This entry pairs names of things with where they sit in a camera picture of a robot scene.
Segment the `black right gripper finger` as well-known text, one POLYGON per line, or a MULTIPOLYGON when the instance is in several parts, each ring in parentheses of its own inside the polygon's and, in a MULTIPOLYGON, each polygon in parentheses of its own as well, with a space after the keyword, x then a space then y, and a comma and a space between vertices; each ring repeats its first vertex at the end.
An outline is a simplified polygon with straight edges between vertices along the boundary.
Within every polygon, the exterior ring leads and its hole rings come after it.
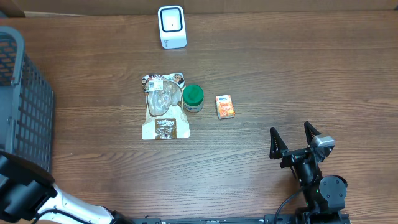
POLYGON ((270 137, 271 137, 271 145, 270 145, 269 158, 270 159, 282 158, 284 154, 289 151, 289 149, 286 146, 285 142, 280 137, 276 128, 274 127, 270 128, 270 137))
POLYGON ((310 145, 313 138, 315 136, 321 135, 321 132, 319 132, 317 129, 315 129, 309 121, 304 122, 304 129, 305 129, 305 135, 307 138, 307 144, 310 145))

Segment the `orange Kleenex tissue pack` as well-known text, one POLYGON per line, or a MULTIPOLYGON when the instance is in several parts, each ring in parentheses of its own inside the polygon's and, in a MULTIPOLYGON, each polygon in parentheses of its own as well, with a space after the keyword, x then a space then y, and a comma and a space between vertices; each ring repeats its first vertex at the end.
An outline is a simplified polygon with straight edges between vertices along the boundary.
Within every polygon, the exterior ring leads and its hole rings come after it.
POLYGON ((216 97, 216 110, 219 119, 235 117, 235 110, 231 95, 221 95, 216 97))

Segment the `green lid jar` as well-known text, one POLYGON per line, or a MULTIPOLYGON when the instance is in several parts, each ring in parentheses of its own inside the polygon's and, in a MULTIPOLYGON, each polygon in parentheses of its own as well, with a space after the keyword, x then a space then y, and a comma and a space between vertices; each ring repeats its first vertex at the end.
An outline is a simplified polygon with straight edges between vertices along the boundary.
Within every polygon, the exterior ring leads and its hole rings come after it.
POLYGON ((197 113, 203 108, 204 92, 199 85, 188 85, 183 90, 184 108, 191 112, 197 113))

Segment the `clear snack bag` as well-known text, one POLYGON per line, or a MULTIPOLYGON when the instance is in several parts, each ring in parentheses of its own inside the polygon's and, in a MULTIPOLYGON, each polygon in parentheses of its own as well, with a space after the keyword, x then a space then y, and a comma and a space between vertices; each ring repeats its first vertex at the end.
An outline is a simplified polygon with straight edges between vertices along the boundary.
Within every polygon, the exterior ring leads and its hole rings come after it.
POLYGON ((142 139, 189 138, 190 125, 183 108, 183 74, 148 74, 142 78, 141 83, 146 96, 146 120, 142 125, 142 139))

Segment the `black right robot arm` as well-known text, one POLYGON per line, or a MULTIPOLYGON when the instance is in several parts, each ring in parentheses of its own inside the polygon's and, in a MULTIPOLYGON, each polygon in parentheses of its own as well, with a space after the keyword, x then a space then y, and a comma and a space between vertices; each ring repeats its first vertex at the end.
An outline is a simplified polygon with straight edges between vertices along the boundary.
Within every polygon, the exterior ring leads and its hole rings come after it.
POLYGON ((335 147, 335 140, 315 129, 310 122, 304 123, 307 146, 291 151, 276 128, 270 128, 270 159, 280 159, 281 168, 290 168, 298 180, 300 189, 289 196, 274 215, 278 222, 285 204, 303 194, 306 206, 296 209, 295 223, 349 223, 349 216, 342 215, 348 183, 339 175, 323 176, 319 163, 323 162, 335 147))

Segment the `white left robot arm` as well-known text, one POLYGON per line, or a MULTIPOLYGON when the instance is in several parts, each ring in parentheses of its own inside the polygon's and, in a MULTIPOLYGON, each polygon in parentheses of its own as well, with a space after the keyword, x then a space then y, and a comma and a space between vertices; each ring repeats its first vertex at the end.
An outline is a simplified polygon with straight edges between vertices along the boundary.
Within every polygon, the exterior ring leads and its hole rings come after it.
POLYGON ((31 161, 1 152, 1 220, 37 223, 134 222, 103 206, 86 203, 62 191, 45 169, 31 161))

